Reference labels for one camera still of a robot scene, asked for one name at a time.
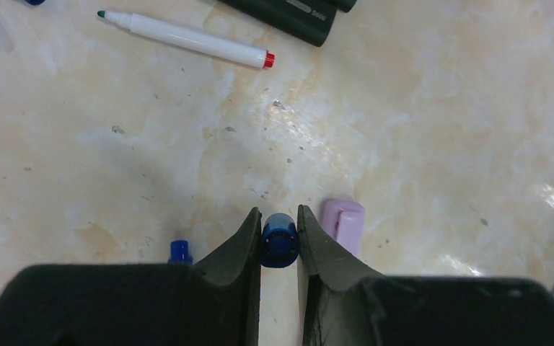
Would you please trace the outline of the dark blue pen cap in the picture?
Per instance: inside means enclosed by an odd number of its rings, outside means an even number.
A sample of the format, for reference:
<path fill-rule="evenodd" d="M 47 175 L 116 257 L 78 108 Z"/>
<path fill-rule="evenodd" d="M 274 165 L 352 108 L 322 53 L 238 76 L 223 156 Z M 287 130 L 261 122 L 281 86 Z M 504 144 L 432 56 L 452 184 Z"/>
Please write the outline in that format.
<path fill-rule="evenodd" d="M 45 0 L 24 0 L 26 4 L 30 6 L 39 6 L 45 2 Z"/>

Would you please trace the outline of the small blue marker cap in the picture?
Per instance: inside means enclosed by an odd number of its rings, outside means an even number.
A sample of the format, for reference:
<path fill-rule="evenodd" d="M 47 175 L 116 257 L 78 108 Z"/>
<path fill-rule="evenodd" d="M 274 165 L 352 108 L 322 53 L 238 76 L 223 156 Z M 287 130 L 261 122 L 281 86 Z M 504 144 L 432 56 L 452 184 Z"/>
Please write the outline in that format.
<path fill-rule="evenodd" d="M 193 257 L 189 253 L 189 243 L 186 240 L 170 242 L 170 255 L 167 260 L 170 264 L 192 265 Z"/>

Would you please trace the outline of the pink capped black highlighter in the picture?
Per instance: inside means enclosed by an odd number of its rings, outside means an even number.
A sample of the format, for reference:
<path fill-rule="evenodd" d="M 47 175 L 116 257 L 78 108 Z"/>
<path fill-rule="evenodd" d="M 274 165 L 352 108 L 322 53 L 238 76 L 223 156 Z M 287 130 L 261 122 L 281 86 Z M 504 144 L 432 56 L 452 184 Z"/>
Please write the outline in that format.
<path fill-rule="evenodd" d="M 327 40 L 338 8 L 330 1 L 222 0 L 222 3 L 315 47 Z"/>

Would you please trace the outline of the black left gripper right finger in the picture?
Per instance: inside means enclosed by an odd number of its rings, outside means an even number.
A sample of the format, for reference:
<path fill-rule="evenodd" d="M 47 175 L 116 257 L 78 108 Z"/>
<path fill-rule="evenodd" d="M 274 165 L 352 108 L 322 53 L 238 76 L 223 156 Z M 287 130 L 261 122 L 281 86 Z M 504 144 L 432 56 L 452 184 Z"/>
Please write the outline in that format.
<path fill-rule="evenodd" d="M 384 275 L 300 205 L 304 345 L 554 345 L 554 298 L 526 278 Z"/>

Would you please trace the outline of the lilac highlighter pen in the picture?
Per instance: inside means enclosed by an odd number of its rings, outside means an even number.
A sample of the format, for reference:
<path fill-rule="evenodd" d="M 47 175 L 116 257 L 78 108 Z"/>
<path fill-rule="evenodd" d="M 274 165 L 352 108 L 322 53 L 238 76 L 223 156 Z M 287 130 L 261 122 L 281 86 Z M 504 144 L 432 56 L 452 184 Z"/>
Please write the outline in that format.
<path fill-rule="evenodd" d="M 364 232 L 365 216 L 365 208 L 355 201 L 329 199 L 322 204 L 320 225 L 326 234 L 357 257 Z"/>

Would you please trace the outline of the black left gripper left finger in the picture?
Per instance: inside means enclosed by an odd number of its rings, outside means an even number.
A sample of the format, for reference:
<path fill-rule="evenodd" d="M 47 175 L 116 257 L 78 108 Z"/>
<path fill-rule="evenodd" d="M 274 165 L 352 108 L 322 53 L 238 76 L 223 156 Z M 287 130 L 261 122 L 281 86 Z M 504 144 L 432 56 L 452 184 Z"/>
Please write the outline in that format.
<path fill-rule="evenodd" d="M 0 295 L 0 345 L 256 345 L 261 214 L 194 265 L 34 265 Z"/>

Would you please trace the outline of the red capped white marker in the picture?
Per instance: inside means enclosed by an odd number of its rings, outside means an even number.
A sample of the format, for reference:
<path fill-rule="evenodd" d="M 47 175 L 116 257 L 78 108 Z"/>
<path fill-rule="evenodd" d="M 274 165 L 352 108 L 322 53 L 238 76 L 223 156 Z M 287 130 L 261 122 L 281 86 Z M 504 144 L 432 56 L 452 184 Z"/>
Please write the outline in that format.
<path fill-rule="evenodd" d="M 272 68 L 275 55 L 266 49 L 239 43 L 182 25 L 135 13 L 99 10 L 97 16 L 135 35 L 192 50 L 253 68 Z"/>

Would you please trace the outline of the blue capped black highlighter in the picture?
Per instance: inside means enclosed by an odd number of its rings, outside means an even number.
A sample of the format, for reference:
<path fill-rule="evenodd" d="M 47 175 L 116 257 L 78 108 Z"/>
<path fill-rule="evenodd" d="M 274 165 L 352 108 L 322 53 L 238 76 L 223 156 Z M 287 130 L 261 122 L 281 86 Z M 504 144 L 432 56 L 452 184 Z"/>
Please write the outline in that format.
<path fill-rule="evenodd" d="M 340 11 L 349 13 L 356 4 L 356 0 L 330 0 Z"/>

